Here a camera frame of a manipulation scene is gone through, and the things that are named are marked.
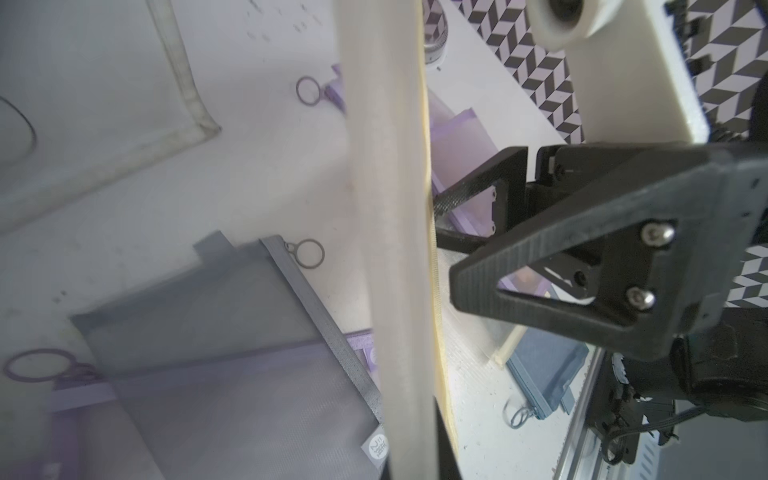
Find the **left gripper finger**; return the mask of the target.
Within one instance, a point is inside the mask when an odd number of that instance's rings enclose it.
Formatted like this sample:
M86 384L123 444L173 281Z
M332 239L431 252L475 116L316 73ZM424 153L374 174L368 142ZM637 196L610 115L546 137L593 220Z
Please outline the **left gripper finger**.
M440 480L461 480L462 476L438 404L435 404L435 418L438 452L438 478Z

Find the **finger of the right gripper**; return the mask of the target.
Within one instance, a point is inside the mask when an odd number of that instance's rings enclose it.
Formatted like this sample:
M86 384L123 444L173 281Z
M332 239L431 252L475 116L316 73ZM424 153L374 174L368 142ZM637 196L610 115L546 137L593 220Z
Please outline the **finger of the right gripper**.
M507 147L501 150L434 198L434 218L440 219L494 187L502 190L496 193L496 198L502 204L502 217L505 221L501 232L523 222L527 216L527 163L527 147Z

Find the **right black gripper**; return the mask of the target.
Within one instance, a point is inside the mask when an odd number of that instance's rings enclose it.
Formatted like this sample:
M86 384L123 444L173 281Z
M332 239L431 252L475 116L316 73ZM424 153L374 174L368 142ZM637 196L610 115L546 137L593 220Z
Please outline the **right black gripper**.
M767 311L727 306L746 250L767 240L763 143L540 149L526 219L489 237L439 230L462 312L620 354L641 396L713 416L767 416Z

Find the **grey mesh pouch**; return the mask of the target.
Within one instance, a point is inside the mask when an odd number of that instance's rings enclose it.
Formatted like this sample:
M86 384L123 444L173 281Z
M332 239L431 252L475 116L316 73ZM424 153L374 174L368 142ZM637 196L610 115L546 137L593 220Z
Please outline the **grey mesh pouch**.
M71 321L167 479L377 479L381 397L279 236Z

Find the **white canvas bag blue handles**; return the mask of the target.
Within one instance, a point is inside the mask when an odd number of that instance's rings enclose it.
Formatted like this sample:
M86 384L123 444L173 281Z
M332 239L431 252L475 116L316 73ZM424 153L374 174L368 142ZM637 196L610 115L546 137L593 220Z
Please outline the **white canvas bag blue handles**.
M219 131L170 2L2 3L3 232Z

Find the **right purple mesh pouch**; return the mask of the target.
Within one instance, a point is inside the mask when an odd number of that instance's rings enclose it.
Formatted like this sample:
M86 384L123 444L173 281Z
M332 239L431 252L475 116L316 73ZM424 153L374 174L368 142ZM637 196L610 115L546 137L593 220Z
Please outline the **right purple mesh pouch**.
M325 84L311 76L300 77L295 84L298 100L310 107L322 101L346 112L345 91L338 64L332 66L335 77ZM435 195L457 184L474 169L498 153L480 119L471 108L453 111L432 90L427 91L431 139L431 182ZM462 233L489 237L496 231L492 220L495 190L488 187L448 213L449 221Z

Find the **small grey blue pouch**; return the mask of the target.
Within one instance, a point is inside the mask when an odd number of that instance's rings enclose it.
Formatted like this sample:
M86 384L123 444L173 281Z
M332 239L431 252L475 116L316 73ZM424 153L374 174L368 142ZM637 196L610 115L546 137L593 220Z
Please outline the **small grey blue pouch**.
M512 416L505 404L505 423L520 429L529 419L545 420L558 409L571 414L576 405L571 384L589 354L582 343L542 330L528 329L506 362L526 398Z

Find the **pale purple small pouch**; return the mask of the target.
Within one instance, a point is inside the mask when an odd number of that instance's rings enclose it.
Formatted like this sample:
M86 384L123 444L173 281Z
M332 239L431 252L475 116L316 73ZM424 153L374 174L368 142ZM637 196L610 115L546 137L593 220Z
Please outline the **pale purple small pouch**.
M371 407L321 339L135 369L81 366L45 402L51 438L13 479L377 479Z

